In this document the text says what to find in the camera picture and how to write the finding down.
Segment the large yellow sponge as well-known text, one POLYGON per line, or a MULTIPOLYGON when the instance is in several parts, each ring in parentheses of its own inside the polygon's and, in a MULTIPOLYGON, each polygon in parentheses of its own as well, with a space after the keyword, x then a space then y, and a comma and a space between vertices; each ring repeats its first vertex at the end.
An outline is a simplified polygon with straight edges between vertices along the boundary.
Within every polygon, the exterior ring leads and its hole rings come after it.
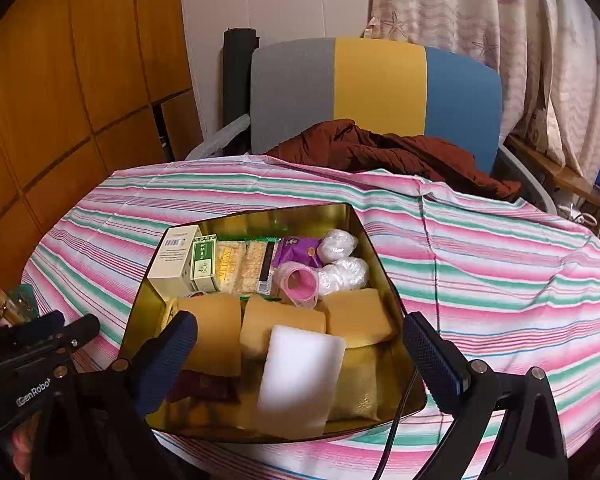
POLYGON ((184 370, 219 377, 238 377, 242 372, 242 306, 237 296, 215 292, 174 302, 178 311, 197 321, 197 341, 184 370))

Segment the green white carton box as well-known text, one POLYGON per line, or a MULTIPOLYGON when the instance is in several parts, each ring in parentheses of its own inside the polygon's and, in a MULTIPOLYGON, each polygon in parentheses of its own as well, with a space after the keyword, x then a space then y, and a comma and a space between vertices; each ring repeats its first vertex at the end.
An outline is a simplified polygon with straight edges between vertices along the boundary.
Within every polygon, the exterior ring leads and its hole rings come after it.
POLYGON ((215 234, 198 236, 193 240, 190 256, 190 281, 196 292, 218 292, 220 285, 216 276, 215 234))

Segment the yellow sponge block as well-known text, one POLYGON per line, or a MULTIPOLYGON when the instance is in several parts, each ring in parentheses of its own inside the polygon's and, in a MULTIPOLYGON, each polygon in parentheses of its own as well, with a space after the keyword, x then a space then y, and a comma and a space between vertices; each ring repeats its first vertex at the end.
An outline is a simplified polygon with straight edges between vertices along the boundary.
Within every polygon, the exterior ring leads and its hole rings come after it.
POLYGON ((263 359, 268 353, 272 330, 276 326, 324 334, 326 316, 320 311, 251 296, 245 306, 239 335, 242 354, 250 359, 263 359))

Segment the white foam block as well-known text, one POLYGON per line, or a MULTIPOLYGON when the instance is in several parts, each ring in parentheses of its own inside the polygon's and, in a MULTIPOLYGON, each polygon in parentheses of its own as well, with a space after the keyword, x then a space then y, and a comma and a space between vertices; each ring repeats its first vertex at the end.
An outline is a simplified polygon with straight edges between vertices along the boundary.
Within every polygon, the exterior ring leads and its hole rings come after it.
POLYGON ((340 337, 274 327, 254 415, 256 429, 289 441, 321 437, 344 352, 346 342, 340 337))

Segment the small yellow sponge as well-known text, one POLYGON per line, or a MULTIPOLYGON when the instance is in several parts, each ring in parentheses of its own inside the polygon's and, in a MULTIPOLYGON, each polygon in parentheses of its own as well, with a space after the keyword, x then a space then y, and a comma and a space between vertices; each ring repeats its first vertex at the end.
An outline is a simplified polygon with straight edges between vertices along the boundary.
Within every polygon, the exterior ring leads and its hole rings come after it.
POLYGON ((342 338, 347 349, 380 344, 396 334, 396 326, 374 288, 333 292, 318 300, 316 310, 326 316, 327 333, 342 338))

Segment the purple sachet packet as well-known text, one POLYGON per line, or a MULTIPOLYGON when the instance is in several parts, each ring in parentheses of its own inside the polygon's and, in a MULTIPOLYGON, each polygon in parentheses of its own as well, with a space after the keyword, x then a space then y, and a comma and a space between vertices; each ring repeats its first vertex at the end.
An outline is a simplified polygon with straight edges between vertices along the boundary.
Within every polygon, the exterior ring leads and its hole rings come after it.
POLYGON ((282 263, 295 262, 313 269, 321 269, 323 263, 317 253, 320 244, 321 240, 314 237, 284 237, 277 246, 273 266, 278 268, 282 263))

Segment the clear plastic bag ball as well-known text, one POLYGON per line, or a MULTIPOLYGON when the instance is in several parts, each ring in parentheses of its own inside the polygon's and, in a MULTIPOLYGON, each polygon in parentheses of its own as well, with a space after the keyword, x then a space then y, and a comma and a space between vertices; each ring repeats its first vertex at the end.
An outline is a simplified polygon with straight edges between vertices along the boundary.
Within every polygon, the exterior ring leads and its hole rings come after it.
POLYGON ((332 229, 322 238, 316 252, 322 263, 329 264, 350 257, 357 247, 356 236, 345 230, 332 229))

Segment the striped pink green bedsheet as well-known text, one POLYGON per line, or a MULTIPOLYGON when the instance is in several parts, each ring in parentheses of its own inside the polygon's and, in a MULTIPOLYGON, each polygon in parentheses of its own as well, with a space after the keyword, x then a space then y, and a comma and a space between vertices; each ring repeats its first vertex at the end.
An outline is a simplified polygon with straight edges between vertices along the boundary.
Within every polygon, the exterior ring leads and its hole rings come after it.
POLYGON ((146 166, 82 198, 38 243, 22 278, 42 310, 99 317, 83 363, 104 367, 169 226, 329 202, 355 209, 404 304, 465 356, 501 372, 542 367, 567 451, 585 445, 600 426, 600 240, 523 200, 266 156, 146 166))

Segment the white cardboard box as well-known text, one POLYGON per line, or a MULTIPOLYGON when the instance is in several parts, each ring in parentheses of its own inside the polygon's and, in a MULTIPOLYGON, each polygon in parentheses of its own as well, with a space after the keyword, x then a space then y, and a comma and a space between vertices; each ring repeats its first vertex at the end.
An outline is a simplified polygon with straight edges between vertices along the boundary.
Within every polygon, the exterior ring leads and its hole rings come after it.
POLYGON ((190 267, 193 242, 200 235, 199 226, 172 226, 164 233, 147 278, 158 295, 168 302, 194 292, 190 267))

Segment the gold metal tin box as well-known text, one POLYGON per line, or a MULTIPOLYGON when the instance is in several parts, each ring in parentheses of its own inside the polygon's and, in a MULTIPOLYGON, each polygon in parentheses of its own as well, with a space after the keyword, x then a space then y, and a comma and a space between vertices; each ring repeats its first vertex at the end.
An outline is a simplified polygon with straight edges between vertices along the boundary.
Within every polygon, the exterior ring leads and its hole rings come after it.
POLYGON ((120 353, 175 315, 197 340, 151 428, 201 440, 328 439, 421 411, 404 307, 343 203, 171 226, 140 284, 120 353))

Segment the wooden side table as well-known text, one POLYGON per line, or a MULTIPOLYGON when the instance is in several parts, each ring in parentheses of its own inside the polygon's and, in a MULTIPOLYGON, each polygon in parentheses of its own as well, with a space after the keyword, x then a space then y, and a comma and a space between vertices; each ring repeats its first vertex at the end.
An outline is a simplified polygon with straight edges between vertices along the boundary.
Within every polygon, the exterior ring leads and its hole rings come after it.
POLYGON ((508 136, 504 145, 542 182, 548 192, 567 191, 594 206, 600 206, 600 191, 571 168, 559 166, 516 136, 508 136))

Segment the wooden wardrobe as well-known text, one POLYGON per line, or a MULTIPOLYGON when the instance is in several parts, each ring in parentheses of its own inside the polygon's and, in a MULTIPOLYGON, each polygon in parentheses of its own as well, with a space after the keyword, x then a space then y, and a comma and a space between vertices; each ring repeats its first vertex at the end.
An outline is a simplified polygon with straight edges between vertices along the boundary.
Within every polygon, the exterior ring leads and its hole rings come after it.
POLYGON ((181 0, 15 0, 0 19, 0 290, 110 174, 201 140, 181 0))

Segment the dark red cloth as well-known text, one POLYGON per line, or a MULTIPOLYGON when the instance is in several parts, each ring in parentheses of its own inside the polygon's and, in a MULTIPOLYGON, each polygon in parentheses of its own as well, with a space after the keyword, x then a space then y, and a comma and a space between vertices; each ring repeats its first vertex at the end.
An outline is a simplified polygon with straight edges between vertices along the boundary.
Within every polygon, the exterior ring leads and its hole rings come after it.
POLYGON ((442 139, 379 134, 352 119, 319 122, 266 152, 284 162, 357 172, 392 174, 443 182, 460 193, 512 202, 521 196, 517 181, 496 180, 478 168, 474 155, 442 139))

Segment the grey yellow blue chair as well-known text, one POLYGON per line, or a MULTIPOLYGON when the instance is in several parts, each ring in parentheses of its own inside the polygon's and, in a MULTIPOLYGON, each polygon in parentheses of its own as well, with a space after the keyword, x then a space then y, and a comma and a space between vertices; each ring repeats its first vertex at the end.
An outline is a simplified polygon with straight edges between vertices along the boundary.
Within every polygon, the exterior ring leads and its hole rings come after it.
POLYGON ((300 39, 254 50, 248 82, 248 110, 189 159, 218 154, 243 132, 250 134, 250 150, 263 154, 319 122, 352 119, 374 133, 449 141, 484 172, 502 162, 539 208, 556 211, 500 139, 500 75, 472 58, 389 40, 300 39))

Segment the patterned beige curtain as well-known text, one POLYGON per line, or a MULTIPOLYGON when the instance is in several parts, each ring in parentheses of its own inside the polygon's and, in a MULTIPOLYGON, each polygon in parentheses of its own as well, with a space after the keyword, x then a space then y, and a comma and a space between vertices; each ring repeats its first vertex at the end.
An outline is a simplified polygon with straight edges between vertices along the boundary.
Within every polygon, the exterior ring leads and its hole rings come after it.
POLYGON ((370 0, 366 36, 464 54, 503 86, 500 137, 600 170, 600 20, 585 0, 370 0))

